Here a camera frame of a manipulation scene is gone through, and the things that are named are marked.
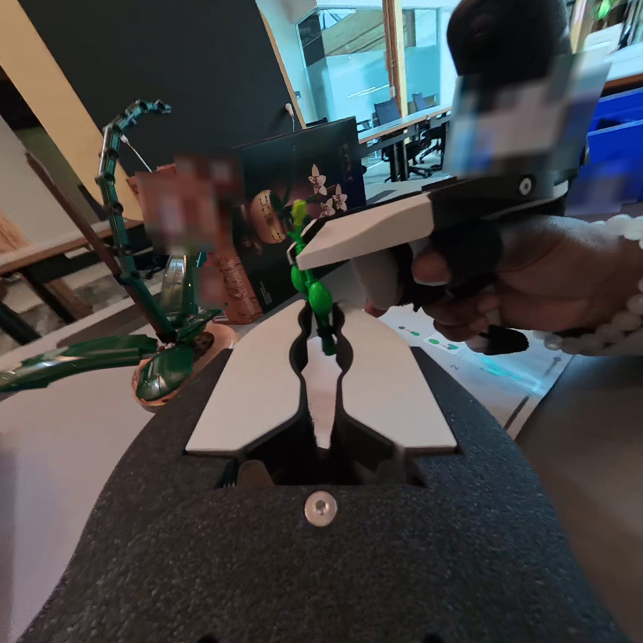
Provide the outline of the person's right hand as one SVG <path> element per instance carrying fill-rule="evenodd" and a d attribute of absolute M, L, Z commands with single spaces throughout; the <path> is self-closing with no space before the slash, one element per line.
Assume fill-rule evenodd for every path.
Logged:
<path fill-rule="evenodd" d="M 585 356 L 642 356 L 642 218 L 586 222 L 538 215 L 501 228 L 496 282 L 474 296 L 424 307 L 438 333 L 482 340 L 491 325 L 552 337 L 579 331 Z"/>

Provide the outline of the open instruction booklet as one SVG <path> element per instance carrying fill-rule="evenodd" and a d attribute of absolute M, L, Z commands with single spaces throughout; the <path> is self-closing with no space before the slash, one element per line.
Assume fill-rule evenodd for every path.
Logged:
<path fill-rule="evenodd" d="M 423 314 L 384 316 L 516 438 L 571 357 L 529 336 L 515 356 L 448 343 Z M 151 417 L 133 398 L 133 366 L 76 375 L 1 396 L 1 641 L 15 642 L 67 566 L 91 509 Z"/>

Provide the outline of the black board wooden frame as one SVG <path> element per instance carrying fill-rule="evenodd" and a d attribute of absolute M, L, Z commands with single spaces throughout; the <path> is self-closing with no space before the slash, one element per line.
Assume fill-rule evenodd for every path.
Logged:
<path fill-rule="evenodd" d="M 1 67 L 97 202 L 101 130 L 137 99 L 172 107 L 128 135 L 153 167 L 305 127 L 255 1 L 2 1 Z"/>

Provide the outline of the wooden top office desk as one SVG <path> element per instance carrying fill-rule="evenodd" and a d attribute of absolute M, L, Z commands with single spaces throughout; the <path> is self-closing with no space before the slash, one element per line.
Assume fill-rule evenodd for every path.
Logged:
<path fill-rule="evenodd" d="M 90 225 L 107 250 L 115 249 L 115 242 L 107 221 Z M 151 252 L 151 243 L 145 234 L 141 221 L 125 219 L 125 228 L 134 252 Z M 80 253 L 67 257 L 69 253 Z M 19 275 L 38 296 L 65 324 L 92 314 L 86 302 L 75 295 L 63 281 L 83 269 L 99 263 L 97 251 L 80 233 L 70 233 L 41 243 L 32 243 L 25 247 L 1 254 L 1 279 L 13 274 Z M 41 336 L 29 326 L 17 312 L 11 310 L 1 294 L 1 330 L 8 334 L 19 345 L 27 345 Z"/>

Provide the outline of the green toy flower stem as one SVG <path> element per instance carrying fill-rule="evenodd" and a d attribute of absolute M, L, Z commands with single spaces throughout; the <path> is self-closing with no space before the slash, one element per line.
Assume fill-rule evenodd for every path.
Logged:
<path fill-rule="evenodd" d="M 303 239 L 303 232 L 309 223 L 310 218 L 307 217 L 303 228 L 294 228 L 293 231 L 288 233 L 288 236 L 293 241 L 293 244 L 288 251 L 288 256 L 294 257 L 291 266 L 294 264 L 298 266 L 296 258 L 307 245 Z M 311 270 L 301 270 L 305 271 L 307 275 L 308 293 L 307 295 L 303 295 L 314 315 L 317 325 L 317 334 L 321 340 L 322 350 L 326 356 L 334 356 L 336 354 L 336 344 L 331 325 L 331 313 L 333 311 L 334 304 L 333 298 L 326 286 L 314 276 L 314 273 Z"/>

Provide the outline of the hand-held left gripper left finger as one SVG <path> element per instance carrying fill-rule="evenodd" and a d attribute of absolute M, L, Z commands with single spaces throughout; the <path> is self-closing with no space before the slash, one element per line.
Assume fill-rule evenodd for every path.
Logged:
<path fill-rule="evenodd" d="M 312 329 L 308 302 L 265 319 L 229 353 L 185 446 L 188 456 L 258 460 L 268 470 L 307 470 L 319 451 L 303 369 Z"/>

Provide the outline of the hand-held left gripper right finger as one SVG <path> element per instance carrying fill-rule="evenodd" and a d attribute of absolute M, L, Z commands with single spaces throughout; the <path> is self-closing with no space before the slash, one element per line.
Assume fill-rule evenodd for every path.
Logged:
<path fill-rule="evenodd" d="M 364 310 L 333 311 L 337 381 L 331 453 L 366 470 L 455 454 L 458 442 L 421 370 L 422 350 Z"/>

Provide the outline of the blue storage bin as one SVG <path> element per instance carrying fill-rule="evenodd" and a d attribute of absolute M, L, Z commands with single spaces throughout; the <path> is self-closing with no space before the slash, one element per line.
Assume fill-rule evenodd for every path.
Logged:
<path fill-rule="evenodd" d="M 642 216 L 642 88 L 598 102 L 588 132 L 589 162 L 581 167 L 567 216 L 587 221 L 615 214 Z"/>

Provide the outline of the toy brick potted plant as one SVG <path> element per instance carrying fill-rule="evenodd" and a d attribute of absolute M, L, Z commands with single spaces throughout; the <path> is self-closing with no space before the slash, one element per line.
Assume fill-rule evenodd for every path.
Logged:
<path fill-rule="evenodd" d="M 115 281 L 127 292 L 152 326 L 146 334 L 113 336 L 52 350 L 11 366 L 1 373 L 1 393 L 47 388 L 67 377 L 86 372 L 136 366 L 134 396 L 142 406 L 157 407 L 174 397 L 197 374 L 197 363 L 214 348 L 215 337 L 206 327 L 221 313 L 221 306 L 197 300 L 197 286 L 207 254 L 232 249 L 231 214 L 238 204 L 239 172 L 233 158 L 184 156 L 174 174 L 151 172 L 140 182 L 147 202 L 147 225 L 160 250 L 187 250 L 180 260 L 178 302 L 170 311 L 161 306 L 144 283 L 134 260 L 124 206 L 117 195 L 116 170 L 126 132 L 144 115 L 168 115 L 172 108 L 161 100 L 135 100 L 103 128 L 98 175 L 103 211 L 107 215 L 114 250 L 76 213 L 44 166 L 27 154 L 29 165 L 55 200 L 81 230 Z"/>

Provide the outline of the grey desk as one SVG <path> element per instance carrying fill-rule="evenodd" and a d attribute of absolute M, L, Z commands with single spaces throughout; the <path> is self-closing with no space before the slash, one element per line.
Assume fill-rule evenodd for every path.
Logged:
<path fill-rule="evenodd" d="M 514 444 L 427 374 L 462 454 L 426 487 L 214 489 L 183 449 L 219 375 L 156 415 L 124 374 L 1 401 L 1 641 L 642 641 L 642 358 L 576 358 Z"/>

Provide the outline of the black orchid print box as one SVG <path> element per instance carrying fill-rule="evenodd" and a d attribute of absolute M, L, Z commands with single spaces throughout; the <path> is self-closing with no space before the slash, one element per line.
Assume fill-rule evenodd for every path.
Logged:
<path fill-rule="evenodd" d="M 250 324 L 296 294 L 287 251 L 303 226 L 366 204 L 354 118 L 218 154 L 176 154 L 137 172 L 146 233 L 167 256 L 162 308 L 172 317 L 221 310 Z"/>

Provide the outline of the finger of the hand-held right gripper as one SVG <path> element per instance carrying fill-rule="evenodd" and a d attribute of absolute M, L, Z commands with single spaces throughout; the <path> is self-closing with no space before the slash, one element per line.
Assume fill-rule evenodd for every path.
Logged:
<path fill-rule="evenodd" d="M 428 194 L 414 194 L 338 217 L 318 218 L 287 250 L 291 266 L 311 270 L 430 237 Z"/>

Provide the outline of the row of white office desks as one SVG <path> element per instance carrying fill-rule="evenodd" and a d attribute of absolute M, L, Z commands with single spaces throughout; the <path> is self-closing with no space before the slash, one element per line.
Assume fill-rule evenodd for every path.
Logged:
<path fill-rule="evenodd" d="M 451 105 L 433 106 L 358 133 L 362 158 L 381 152 L 390 182 L 442 171 Z"/>

